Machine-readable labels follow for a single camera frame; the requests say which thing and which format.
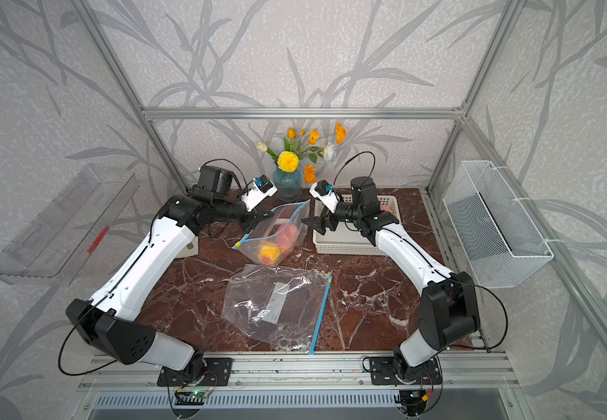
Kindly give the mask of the aluminium frame rail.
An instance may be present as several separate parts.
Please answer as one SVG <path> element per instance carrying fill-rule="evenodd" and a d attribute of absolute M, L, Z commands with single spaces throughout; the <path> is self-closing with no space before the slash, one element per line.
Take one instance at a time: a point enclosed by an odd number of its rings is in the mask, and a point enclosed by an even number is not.
<path fill-rule="evenodd" d="M 209 353 L 214 358 L 232 358 L 225 387 L 200 386 L 201 390 L 369 390 L 404 389 L 408 385 L 372 385 L 363 368 L 366 357 L 390 357 L 390 352 L 306 353 Z M 447 389 L 515 389 L 520 386 L 504 353 L 452 351 L 438 355 L 442 386 Z"/>

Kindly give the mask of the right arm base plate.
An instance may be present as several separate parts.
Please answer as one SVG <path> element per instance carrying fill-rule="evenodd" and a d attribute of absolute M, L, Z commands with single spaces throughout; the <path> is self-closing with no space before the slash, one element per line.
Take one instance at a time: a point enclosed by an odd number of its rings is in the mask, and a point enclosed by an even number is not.
<path fill-rule="evenodd" d="M 372 385 L 440 385 L 442 369 L 438 358 L 431 358 L 416 367 L 397 358 L 370 356 L 362 361 L 371 376 Z"/>

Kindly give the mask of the left circuit board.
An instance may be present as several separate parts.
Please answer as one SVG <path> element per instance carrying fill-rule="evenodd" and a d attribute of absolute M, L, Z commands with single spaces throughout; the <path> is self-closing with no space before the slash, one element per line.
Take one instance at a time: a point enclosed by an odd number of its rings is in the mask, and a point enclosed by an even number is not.
<path fill-rule="evenodd" d="M 182 406 L 204 405 L 212 396 L 212 390 L 179 390 L 175 391 L 175 403 Z"/>

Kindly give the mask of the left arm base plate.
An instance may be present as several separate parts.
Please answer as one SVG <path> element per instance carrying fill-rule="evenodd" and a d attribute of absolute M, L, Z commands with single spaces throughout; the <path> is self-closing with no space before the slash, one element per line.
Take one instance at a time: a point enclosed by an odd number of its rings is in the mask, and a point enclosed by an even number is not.
<path fill-rule="evenodd" d="M 233 365 L 232 358 L 196 358 L 182 370 L 163 367 L 158 376 L 158 387 L 206 386 L 225 387 L 228 385 Z"/>

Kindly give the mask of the right circuit board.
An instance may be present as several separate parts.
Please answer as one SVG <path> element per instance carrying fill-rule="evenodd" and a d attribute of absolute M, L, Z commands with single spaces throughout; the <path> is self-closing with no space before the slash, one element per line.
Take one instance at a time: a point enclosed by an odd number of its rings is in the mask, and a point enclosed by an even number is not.
<path fill-rule="evenodd" d="M 400 390 L 395 402 L 406 409 L 423 410 L 431 396 L 426 390 Z"/>

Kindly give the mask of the circuit board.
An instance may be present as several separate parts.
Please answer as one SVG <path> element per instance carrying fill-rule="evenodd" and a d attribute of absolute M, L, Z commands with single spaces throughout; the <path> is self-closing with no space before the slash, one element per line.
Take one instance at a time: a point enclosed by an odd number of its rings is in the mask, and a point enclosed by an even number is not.
<path fill-rule="evenodd" d="M 400 390 L 395 402 L 406 409 L 423 410 L 431 396 L 426 390 Z"/>
<path fill-rule="evenodd" d="M 175 403 L 182 406 L 204 405 L 212 396 L 212 390 L 179 390 L 175 391 Z"/>

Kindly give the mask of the white perforated plastic basket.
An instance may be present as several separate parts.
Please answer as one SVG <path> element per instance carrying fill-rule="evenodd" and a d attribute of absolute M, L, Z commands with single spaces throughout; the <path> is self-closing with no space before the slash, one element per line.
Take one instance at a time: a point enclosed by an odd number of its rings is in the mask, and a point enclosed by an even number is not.
<path fill-rule="evenodd" d="M 342 194 L 343 201 L 350 203 L 351 194 Z M 378 202 L 381 205 L 388 205 L 394 210 L 398 222 L 401 223 L 401 213 L 397 198 L 392 195 L 378 195 Z M 316 201 L 315 216 L 320 215 L 323 205 Z M 315 245 L 317 253 L 331 255 L 351 255 L 351 256 L 378 256 L 386 257 L 387 254 L 379 248 L 371 245 L 368 239 L 364 238 L 360 232 L 351 230 L 354 225 L 347 222 L 340 222 L 335 231 L 327 230 L 324 236 L 321 236 L 315 230 L 312 233 L 312 243 Z"/>

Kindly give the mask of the clear plastic wall tray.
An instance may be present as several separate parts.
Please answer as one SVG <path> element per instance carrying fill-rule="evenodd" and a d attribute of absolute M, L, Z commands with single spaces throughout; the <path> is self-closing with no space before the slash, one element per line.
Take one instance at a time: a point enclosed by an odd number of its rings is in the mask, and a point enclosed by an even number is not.
<path fill-rule="evenodd" d="M 69 285 L 139 186 L 132 171 L 85 166 L 0 252 L 0 280 Z"/>

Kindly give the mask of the blue glass vase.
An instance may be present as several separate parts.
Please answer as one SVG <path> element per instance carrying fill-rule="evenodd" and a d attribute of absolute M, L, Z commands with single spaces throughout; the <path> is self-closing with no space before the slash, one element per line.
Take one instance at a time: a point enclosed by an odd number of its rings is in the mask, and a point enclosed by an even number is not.
<path fill-rule="evenodd" d="M 303 175 L 296 169 L 291 173 L 276 168 L 273 174 L 273 183 L 277 188 L 275 196 L 282 202 L 291 203 L 297 201 L 302 194 Z"/>

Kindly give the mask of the clear zip-top bag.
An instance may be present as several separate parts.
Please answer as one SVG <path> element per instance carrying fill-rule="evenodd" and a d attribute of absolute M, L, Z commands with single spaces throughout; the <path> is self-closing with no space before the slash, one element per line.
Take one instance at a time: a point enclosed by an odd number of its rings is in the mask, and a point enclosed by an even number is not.
<path fill-rule="evenodd" d="M 322 271 L 249 264 L 228 281 L 222 318 L 277 351 L 311 355 L 331 280 Z"/>
<path fill-rule="evenodd" d="M 303 219 L 309 216 L 310 201 L 283 204 L 273 208 L 272 213 L 272 218 L 260 222 L 233 246 L 256 264 L 267 267 L 277 266 L 303 243 L 308 232 Z"/>

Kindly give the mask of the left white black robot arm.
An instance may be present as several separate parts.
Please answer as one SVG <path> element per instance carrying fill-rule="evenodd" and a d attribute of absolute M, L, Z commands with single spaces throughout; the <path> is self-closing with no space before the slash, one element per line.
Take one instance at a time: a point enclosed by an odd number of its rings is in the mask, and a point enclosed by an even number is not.
<path fill-rule="evenodd" d="M 231 199 L 234 172 L 205 164 L 187 194 L 171 196 L 154 216 L 149 232 L 118 271 L 87 300 L 74 299 L 66 315 L 85 343 L 130 365 L 144 362 L 195 380 L 205 372 L 201 350 L 136 319 L 149 293 L 170 264 L 201 231 L 214 222 L 235 222 L 249 230 L 258 220 L 254 208 L 273 192 L 258 178 L 239 187 Z"/>

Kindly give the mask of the yellow peach with leaf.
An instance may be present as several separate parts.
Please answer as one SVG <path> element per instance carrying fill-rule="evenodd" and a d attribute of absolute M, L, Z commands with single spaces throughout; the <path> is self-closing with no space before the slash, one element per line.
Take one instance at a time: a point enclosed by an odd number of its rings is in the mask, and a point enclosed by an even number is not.
<path fill-rule="evenodd" d="M 270 243 L 270 241 L 265 241 L 261 243 L 261 246 L 258 250 L 258 261 L 266 266 L 273 266 L 278 264 L 280 257 L 282 255 L 282 250 L 277 243 Z"/>

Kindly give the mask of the orange yellow flower bouquet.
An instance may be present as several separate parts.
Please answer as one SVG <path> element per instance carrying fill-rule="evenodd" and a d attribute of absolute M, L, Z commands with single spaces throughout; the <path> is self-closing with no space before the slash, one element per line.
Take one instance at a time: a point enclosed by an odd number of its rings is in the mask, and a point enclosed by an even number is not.
<path fill-rule="evenodd" d="M 275 161 L 276 168 L 284 173 L 294 173 L 308 159 L 310 162 L 303 168 L 303 180 L 312 185 L 317 181 L 316 164 L 320 160 L 333 162 L 346 136 L 347 130 L 342 124 L 336 124 L 333 133 L 327 136 L 322 136 L 316 129 L 297 132 L 289 128 L 283 138 L 282 152 L 274 152 L 263 142 L 257 143 L 256 147 L 259 152 L 268 154 Z"/>

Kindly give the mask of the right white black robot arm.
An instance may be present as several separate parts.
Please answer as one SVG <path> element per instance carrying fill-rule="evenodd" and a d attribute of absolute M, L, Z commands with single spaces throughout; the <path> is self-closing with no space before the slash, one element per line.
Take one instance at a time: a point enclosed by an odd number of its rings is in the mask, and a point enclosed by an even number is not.
<path fill-rule="evenodd" d="M 471 277 L 440 264 L 406 231 L 399 219 L 383 210 L 370 177 L 351 182 L 352 200 L 346 202 L 333 185 L 320 180 L 311 196 L 324 209 L 303 222 L 322 236 L 350 222 L 371 245 L 390 257 L 420 295 L 416 331 L 394 350 L 394 369 L 406 379 L 440 352 L 480 329 L 477 294 Z"/>

